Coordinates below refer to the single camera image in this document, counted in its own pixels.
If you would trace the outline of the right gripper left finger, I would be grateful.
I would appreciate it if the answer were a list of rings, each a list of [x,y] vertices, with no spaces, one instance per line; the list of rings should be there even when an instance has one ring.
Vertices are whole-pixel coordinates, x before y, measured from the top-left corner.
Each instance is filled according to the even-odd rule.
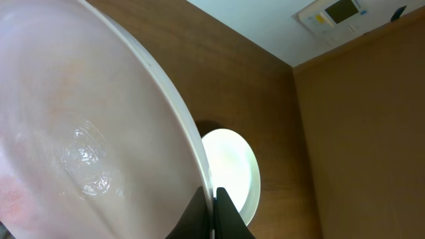
[[[208,239],[210,223],[207,202],[202,187],[199,187],[178,223],[165,239]]]

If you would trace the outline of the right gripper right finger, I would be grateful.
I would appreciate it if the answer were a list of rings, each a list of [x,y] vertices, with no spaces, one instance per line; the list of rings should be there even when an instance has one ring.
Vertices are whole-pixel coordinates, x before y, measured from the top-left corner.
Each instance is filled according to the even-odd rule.
[[[213,221],[215,239],[255,239],[225,188],[216,190],[213,202]]]

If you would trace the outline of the white plate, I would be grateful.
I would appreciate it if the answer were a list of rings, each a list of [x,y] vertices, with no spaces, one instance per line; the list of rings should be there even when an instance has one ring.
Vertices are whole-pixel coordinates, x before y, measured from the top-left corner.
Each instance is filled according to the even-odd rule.
[[[260,202],[261,178],[256,156],[248,142],[230,129],[215,129],[202,137],[213,189],[226,189],[245,225]]]
[[[209,166],[168,75],[86,1],[1,2],[1,221],[16,238],[165,238]]]

